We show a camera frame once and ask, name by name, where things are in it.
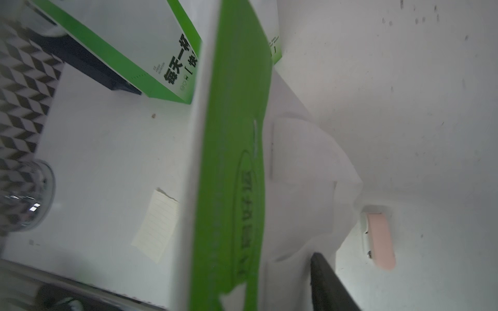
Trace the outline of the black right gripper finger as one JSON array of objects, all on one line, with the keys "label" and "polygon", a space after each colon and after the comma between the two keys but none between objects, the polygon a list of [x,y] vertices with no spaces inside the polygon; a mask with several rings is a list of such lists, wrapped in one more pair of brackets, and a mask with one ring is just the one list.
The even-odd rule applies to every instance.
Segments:
[{"label": "black right gripper finger", "polygon": [[311,295],[314,311],[360,311],[321,253],[311,257]]}]

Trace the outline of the pink stapler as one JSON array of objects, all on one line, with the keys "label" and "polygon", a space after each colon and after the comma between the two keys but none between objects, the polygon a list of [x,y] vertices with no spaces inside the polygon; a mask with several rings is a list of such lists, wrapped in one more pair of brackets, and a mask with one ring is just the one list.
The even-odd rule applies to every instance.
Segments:
[{"label": "pink stapler", "polygon": [[362,213],[361,233],[363,250],[375,266],[383,270],[396,267],[396,256],[389,222],[382,213]]}]

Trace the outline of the green white tea bag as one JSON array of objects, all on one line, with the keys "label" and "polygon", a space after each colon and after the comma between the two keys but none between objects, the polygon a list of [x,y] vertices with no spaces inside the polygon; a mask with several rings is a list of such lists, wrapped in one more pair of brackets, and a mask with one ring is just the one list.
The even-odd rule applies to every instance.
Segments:
[{"label": "green white tea bag", "polygon": [[249,1],[214,1],[192,102],[171,310],[313,310],[363,183],[273,67]]},{"label": "green white tea bag", "polygon": [[275,65],[282,57],[278,3],[276,0],[250,0],[250,3],[265,32]]},{"label": "green white tea bag", "polygon": [[34,1],[150,98],[190,104],[202,44],[182,1]]}]

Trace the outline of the navy and cream tote bag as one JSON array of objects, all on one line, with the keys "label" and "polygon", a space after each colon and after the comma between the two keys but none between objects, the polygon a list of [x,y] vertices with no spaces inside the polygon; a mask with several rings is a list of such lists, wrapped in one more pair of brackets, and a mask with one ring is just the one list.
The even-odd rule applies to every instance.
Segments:
[{"label": "navy and cream tote bag", "polygon": [[126,91],[141,95],[142,92],[119,76],[114,70],[93,55],[87,48],[68,34],[43,36],[30,28],[22,27],[28,39],[61,61],[69,64],[111,91]]}]

